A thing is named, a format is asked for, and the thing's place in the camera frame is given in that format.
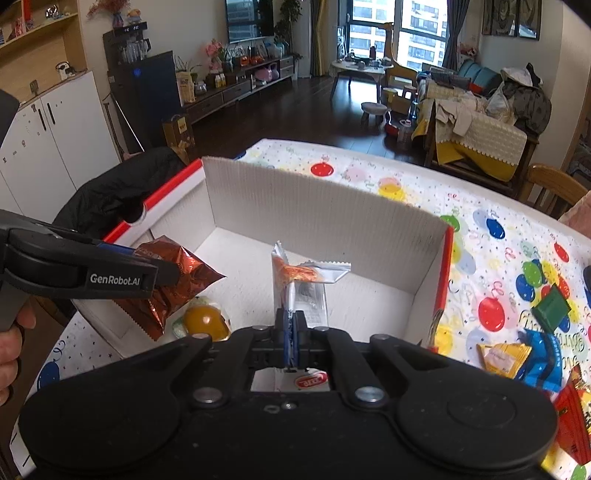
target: building outside window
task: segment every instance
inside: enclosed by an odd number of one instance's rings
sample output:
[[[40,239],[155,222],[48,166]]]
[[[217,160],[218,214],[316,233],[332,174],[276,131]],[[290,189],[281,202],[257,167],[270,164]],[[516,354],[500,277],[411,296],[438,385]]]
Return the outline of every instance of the building outside window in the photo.
[[[395,15],[396,3],[397,0],[351,1],[349,51],[368,57],[369,48],[375,46],[377,57],[381,58],[386,32],[380,27],[392,22],[394,44],[398,43],[394,60],[415,70],[421,70],[422,60],[441,65],[447,41],[447,0],[398,0],[401,15]]]

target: cardboard box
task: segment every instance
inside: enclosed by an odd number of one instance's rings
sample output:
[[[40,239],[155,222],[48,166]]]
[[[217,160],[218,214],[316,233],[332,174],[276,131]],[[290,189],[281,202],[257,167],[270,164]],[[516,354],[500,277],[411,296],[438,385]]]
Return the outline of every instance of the cardboard box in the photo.
[[[275,241],[292,264],[348,261],[352,272],[326,287],[330,326],[358,341],[388,333],[430,343],[449,276],[453,230],[445,222],[311,176],[221,158],[203,162],[204,168],[192,163],[148,199],[142,222],[119,225],[107,240],[137,246],[167,235],[194,251],[226,275],[204,294],[224,307],[234,329],[274,322]],[[76,306],[123,356],[154,346],[115,303],[77,300]]]
[[[184,115],[175,116],[170,122],[163,123],[162,128],[166,144],[174,150],[185,165],[194,160],[195,137],[187,118]]]

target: candy bar wrapper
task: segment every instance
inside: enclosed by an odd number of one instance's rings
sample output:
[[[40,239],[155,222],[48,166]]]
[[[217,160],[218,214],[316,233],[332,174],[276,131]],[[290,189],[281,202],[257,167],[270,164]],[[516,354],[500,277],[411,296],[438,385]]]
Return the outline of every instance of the candy bar wrapper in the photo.
[[[487,371],[515,378],[532,349],[523,343],[499,343],[494,346],[478,344],[478,350]]]
[[[524,329],[519,339],[531,347],[523,372],[517,377],[534,388],[559,392],[562,385],[560,342],[549,333]]]
[[[290,265],[279,242],[271,253],[275,311],[288,315],[303,310],[308,327],[328,326],[324,284],[335,283],[351,271],[344,262],[304,262]]]
[[[158,340],[163,335],[168,317],[224,277],[166,236],[141,244],[134,255],[173,262],[180,272],[175,286],[155,287],[148,300],[115,300],[152,340]]]
[[[558,445],[579,465],[591,462],[591,391],[575,365],[554,407],[558,412]]]

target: curtain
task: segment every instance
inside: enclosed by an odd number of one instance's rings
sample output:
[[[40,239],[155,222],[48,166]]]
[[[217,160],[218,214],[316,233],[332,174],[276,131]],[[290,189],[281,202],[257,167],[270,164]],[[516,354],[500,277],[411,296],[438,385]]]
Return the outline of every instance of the curtain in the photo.
[[[312,52],[310,56],[311,74],[313,77],[324,75],[322,59],[322,21],[326,0],[310,0],[312,16]]]
[[[447,0],[447,30],[449,37],[443,56],[443,66],[457,70],[457,38],[464,25],[470,0]]]

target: blue snack packet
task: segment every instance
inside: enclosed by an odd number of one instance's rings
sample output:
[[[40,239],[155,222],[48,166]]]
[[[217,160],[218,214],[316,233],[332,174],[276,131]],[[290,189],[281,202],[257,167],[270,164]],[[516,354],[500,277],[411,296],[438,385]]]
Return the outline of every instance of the blue snack packet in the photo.
[[[549,333],[527,329],[519,332],[519,339],[531,347],[531,353],[525,361],[522,381],[530,387],[560,392],[562,355],[558,339]]]

